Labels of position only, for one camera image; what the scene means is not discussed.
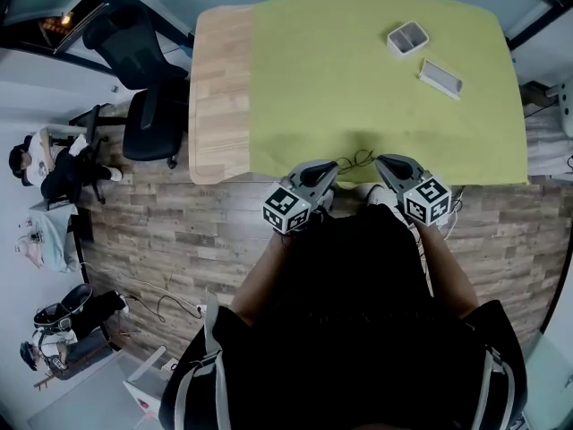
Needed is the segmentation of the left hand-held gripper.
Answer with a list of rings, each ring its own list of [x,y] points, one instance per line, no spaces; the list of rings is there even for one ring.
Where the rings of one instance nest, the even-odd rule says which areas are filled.
[[[262,204],[262,218],[286,235],[303,226],[331,188],[338,175],[338,163],[317,159],[296,166],[271,187]]]

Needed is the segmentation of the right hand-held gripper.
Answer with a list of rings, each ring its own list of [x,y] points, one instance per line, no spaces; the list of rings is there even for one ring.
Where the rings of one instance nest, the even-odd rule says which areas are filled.
[[[397,154],[382,154],[374,161],[384,183],[402,202],[406,217],[431,226],[451,212],[450,189],[415,159]],[[405,190],[405,181],[418,181]]]

